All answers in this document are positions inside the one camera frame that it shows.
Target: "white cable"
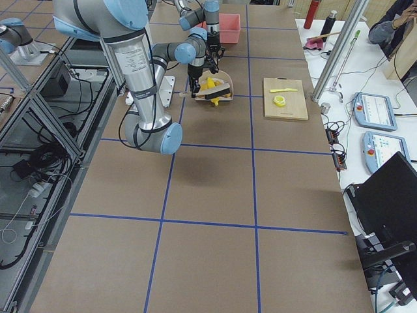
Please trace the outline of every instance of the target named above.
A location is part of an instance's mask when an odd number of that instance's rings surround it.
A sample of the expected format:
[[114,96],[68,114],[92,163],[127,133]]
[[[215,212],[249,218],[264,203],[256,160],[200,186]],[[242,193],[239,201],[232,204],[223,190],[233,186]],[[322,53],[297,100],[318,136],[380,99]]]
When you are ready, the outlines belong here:
[[[26,197],[25,197],[25,199],[23,199],[23,201],[22,201],[22,203],[20,204],[20,207],[19,207],[19,209],[18,209],[18,211],[14,214],[14,216],[12,217],[12,219],[10,220],[10,222],[6,225],[6,227],[4,227],[2,230],[0,230],[1,231],[1,240],[5,243],[5,244],[7,244],[7,245],[11,245],[12,243],[14,243],[15,241],[16,241],[16,239],[18,238],[18,235],[17,235],[17,233],[16,233],[16,231],[15,230],[13,230],[13,229],[11,229],[11,228],[8,228],[9,226],[10,226],[10,224],[13,222],[13,220],[16,218],[16,216],[19,214],[19,212],[20,212],[20,210],[22,209],[22,207],[23,207],[23,204],[25,203],[25,201],[26,201],[26,199],[29,197],[29,193],[27,193],[26,194]],[[11,231],[11,232],[13,232],[14,233],[14,238],[13,238],[13,240],[11,240],[11,241],[6,241],[5,240],[5,231]]]

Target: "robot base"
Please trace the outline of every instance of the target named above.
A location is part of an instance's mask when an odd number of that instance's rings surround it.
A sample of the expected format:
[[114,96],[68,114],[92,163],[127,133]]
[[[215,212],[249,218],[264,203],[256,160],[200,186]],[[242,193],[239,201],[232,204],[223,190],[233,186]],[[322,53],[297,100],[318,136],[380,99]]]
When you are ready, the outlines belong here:
[[[37,42],[36,45],[38,46],[40,51],[50,51],[50,50],[53,49],[52,46],[54,46],[55,44],[51,44],[51,46],[50,46],[48,44],[42,44],[40,42]],[[40,66],[45,61],[45,59],[48,55],[49,55],[49,53],[41,53],[37,57],[34,57],[33,59],[28,61],[28,60],[25,60],[24,58],[22,58],[19,51],[16,50],[15,52],[12,53],[10,58],[12,59],[13,63],[16,64],[16,65]]]

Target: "metal pole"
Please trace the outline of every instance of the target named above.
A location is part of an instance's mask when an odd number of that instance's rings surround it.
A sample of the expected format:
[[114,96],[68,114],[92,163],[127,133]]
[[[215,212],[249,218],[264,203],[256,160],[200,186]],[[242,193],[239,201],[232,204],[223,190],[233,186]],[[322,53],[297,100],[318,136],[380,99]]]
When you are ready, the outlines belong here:
[[30,90],[31,84],[27,81],[26,77],[22,74],[22,72],[20,72],[17,66],[12,62],[8,55],[4,53],[2,49],[0,49],[0,65],[18,84],[21,90],[26,92]]
[[354,38],[351,41],[351,47],[349,48],[349,51],[347,52],[347,55],[346,55],[345,59],[343,60],[343,63],[341,65],[340,69],[339,69],[338,75],[336,76],[336,79],[334,80],[333,85],[330,88],[331,91],[335,91],[336,87],[338,86],[338,82],[339,82],[341,73],[343,72],[343,69],[345,68],[347,60],[349,59],[349,56],[351,55],[351,52],[352,52],[353,47],[354,47],[354,43],[358,40],[359,34],[360,34],[360,31],[357,31]]
[[341,29],[339,38],[336,40],[332,53],[330,54],[330,58],[320,75],[319,81],[317,82],[313,94],[311,95],[312,101],[319,101],[334,69],[338,65],[338,61],[343,53],[343,50],[349,42],[349,39],[352,36],[356,26],[358,25],[359,19],[364,13],[368,3],[369,0],[356,0],[354,3],[349,17]]

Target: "blue joint cap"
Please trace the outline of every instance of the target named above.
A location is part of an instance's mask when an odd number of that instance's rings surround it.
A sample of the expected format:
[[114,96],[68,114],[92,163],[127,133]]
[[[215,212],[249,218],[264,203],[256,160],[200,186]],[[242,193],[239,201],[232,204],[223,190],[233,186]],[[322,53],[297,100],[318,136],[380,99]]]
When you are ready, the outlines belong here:
[[145,28],[148,7],[144,0],[103,0],[111,15],[123,26],[132,30]]
[[11,54],[16,49],[9,41],[0,39],[0,48],[5,54]]
[[190,29],[190,35],[197,35],[195,37],[201,38],[203,37],[204,40],[207,40],[207,31],[201,27],[193,27]]
[[192,44],[187,42],[183,42],[179,44],[174,52],[175,59],[181,64],[188,64],[191,63],[196,55],[197,52]]
[[23,22],[19,18],[6,18],[3,21],[0,21],[4,26],[22,26]]
[[204,9],[207,12],[217,12],[220,9],[219,1],[217,0],[208,0],[204,2]]
[[180,23],[183,31],[187,31],[191,28],[190,22],[186,19],[185,16],[181,16],[178,22]]
[[84,29],[71,25],[56,16],[53,17],[55,28],[62,34],[87,41],[100,41],[100,37]]
[[161,154],[172,155],[176,153],[181,146],[182,141],[182,127],[178,123],[172,123],[168,127],[161,143]]

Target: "electrical connector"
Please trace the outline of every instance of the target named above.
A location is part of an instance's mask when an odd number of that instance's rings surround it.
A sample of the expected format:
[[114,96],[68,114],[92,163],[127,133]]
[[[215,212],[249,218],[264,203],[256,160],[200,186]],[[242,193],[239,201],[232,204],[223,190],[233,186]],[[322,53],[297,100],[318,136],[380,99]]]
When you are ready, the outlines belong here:
[[35,183],[33,184],[32,188],[28,191],[28,195],[31,198],[37,198],[39,197],[43,191],[45,191],[45,189],[47,189],[49,186],[52,186],[51,183],[45,183],[45,182],[40,182],[40,183]]

